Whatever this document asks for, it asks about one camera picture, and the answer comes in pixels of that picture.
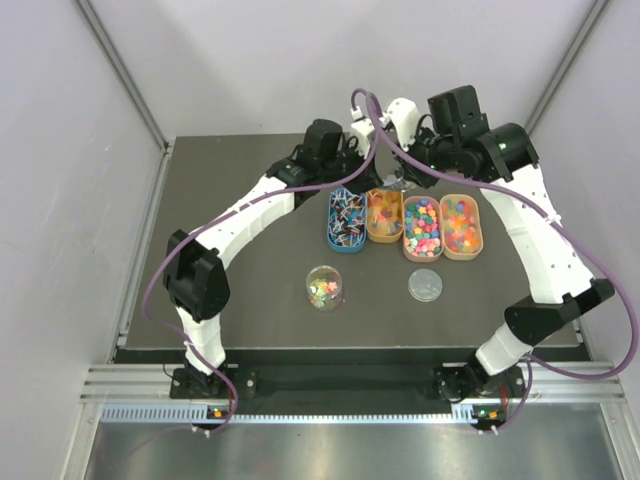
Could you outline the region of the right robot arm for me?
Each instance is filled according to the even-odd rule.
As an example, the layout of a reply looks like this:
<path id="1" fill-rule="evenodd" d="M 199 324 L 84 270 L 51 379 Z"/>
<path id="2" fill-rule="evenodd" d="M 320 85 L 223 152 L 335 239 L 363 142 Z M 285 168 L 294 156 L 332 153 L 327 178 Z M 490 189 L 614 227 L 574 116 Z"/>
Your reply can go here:
<path id="1" fill-rule="evenodd" d="M 538 154 L 516 123 L 491 127 L 476 90 L 467 85 L 428 101 L 432 125 L 415 104 L 398 135 L 401 148 L 420 164 L 457 172 L 482 183 L 481 193 L 499 216 L 529 283 L 529 295 L 504 311 L 504 322 L 475 352 L 466 380 L 487 396 L 503 372 L 537 344 L 615 294 L 597 278 L 553 227 L 557 213 L 547 195 Z"/>

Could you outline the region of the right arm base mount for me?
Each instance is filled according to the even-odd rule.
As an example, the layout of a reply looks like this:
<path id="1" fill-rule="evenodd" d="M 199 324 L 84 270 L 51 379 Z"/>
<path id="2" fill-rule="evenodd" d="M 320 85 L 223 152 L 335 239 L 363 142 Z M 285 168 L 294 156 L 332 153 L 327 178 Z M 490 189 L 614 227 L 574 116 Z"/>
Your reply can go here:
<path id="1" fill-rule="evenodd" d="M 448 403 L 461 403 L 469 398 L 521 398 L 525 392 L 524 375 L 518 366 L 485 376 L 467 364 L 441 365 L 433 370 L 433 374 L 439 398 Z"/>

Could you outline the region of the clear jar lid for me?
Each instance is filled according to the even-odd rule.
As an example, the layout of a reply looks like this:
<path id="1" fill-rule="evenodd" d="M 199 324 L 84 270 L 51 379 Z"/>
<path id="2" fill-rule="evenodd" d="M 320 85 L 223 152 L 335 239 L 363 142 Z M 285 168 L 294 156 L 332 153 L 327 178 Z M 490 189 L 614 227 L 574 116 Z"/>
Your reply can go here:
<path id="1" fill-rule="evenodd" d="M 441 296 L 443 291 L 440 275 L 426 268 L 415 270 L 409 276 L 407 285 L 410 295 L 420 302 L 433 302 Z"/>

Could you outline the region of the clear plastic jar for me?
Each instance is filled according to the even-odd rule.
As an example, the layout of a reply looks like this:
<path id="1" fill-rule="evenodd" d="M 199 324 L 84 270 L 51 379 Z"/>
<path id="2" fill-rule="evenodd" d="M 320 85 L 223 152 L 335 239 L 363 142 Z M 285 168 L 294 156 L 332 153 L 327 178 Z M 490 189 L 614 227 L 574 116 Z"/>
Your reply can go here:
<path id="1" fill-rule="evenodd" d="M 343 302 L 342 276 L 329 265 L 314 267 L 306 277 L 306 292 L 317 311 L 334 311 Z"/>

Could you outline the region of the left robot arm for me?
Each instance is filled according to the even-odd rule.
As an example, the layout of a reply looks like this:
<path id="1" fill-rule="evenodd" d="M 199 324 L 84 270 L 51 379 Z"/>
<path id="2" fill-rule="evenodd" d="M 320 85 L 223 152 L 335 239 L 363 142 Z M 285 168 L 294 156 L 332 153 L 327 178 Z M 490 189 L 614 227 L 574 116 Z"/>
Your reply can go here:
<path id="1" fill-rule="evenodd" d="M 163 273 L 186 341 L 192 384 L 205 396 L 226 387 L 220 313 L 230 298 L 226 269 L 240 251 L 279 218 L 293 212 L 326 184 L 364 191 L 375 185 L 372 153 L 374 127 L 365 118 L 345 135 L 331 120 L 316 119 L 303 140 L 273 163 L 257 184 L 211 228 L 196 233 Z"/>

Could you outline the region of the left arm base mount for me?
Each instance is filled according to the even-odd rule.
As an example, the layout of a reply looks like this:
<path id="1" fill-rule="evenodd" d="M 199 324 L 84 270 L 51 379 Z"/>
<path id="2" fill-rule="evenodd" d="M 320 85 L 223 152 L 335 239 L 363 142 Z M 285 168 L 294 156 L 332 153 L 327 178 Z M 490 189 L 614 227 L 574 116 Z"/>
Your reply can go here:
<path id="1" fill-rule="evenodd" d="M 216 374 L 205 374 L 188 363 L 169 371 L 162 364 L 163 373 L 170 378 L 169 397 L 177 400 L 227 399 L 235 395 L 231 387 Z"/>

